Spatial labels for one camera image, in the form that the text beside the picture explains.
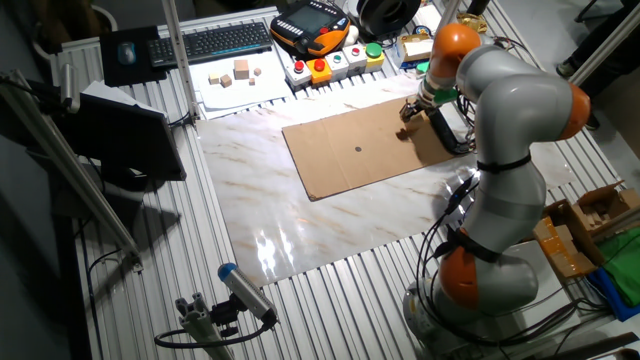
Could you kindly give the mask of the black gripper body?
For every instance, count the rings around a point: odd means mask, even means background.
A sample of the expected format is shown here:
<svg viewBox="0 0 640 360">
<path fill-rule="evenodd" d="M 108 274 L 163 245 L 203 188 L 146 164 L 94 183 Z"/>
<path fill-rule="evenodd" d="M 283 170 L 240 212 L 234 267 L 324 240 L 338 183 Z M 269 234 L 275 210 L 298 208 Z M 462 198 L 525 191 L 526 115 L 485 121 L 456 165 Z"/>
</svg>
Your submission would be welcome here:
<svg viewBox="0 0 640 360">
<path fill-rule="evenodd" d="M 429 109 L 430 105 L 428 103 L 424 103 L 419 99 L 406 98 L 402 107 L 402 118 L 411 119 L 416 114 L 422 111 L 429 111 Z"/>
</svg>

